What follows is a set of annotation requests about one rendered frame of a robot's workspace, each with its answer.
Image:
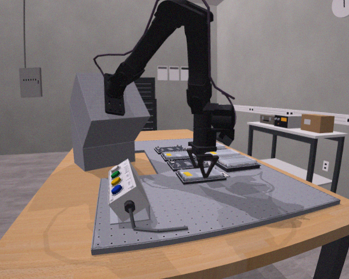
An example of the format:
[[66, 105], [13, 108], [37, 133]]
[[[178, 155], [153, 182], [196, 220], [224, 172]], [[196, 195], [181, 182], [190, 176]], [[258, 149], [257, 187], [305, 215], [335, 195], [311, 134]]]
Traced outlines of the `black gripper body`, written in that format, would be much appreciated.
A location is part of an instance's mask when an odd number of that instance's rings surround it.
[[193, 128], [193, 142], [188, 142], [188, 146], [192, 147], [192, 153], [198, 158], [210, 158], [213, 157], [212, 154], [202, 154], [205, 152], [216, 152], [216, 146], [205, 146], [205, 135], [206, 130], [211, 130], [211, 128]]

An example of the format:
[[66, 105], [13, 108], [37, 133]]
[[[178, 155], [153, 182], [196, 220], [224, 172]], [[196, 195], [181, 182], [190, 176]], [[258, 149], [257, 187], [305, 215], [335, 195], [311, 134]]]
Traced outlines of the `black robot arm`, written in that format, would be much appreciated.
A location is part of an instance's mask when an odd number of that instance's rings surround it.
[[206, 130], [205, 146], [216, 146], [216, 140], [230, 146], [234, 140], [233, 105], [211, 103], [209, 79], [209, 33], [207, 10], [188, 0], [166, 0], [158, 5], [155, 18], [133, 52], [115, 74], [104, 74], [105, 112], [124, 116], [126, 86], [140, 78], [144, 68], [165, 40], [184, 26], [188, 53], [187, 103], [194, 114], [195, 128]]

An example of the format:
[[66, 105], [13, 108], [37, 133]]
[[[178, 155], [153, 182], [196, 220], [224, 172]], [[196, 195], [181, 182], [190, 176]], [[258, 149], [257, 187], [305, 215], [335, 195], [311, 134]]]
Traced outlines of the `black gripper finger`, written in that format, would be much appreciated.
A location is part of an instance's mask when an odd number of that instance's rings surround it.
[[192, 148], [187, 148], [187, 153], [188, 153], [188, 155], [189, 155], [189, 157], [190, 157], [190, 159], [191, 159], [191, 162], [192, 162], [192, 164], [193, 164], [193, 166], [194, 166], [194, 168], [195, 169], [199, 169], [200, 167], [199, 167], [199, 164], [195, 164], [195, 161], [194, 161], [194, 158], [193, 158], [193, 153], [192, 153]]
[[[212, 171], [212, 169], [213, 169], [214, 165], [216, 164], [216, 162], [218, 161], [219, 157], [217, 155], [213, 155], [213, 157], [210, 157], [210, 158], [198, 158], [198, 157], [196, 157], [196, 158], [197, 158], [197, 161], [198, 161], [203, 178], [208, 178], [210, 172]], [[211, 162], [207, 173], [205, 173], [203, 161], [213, 161], [213, 162]]]

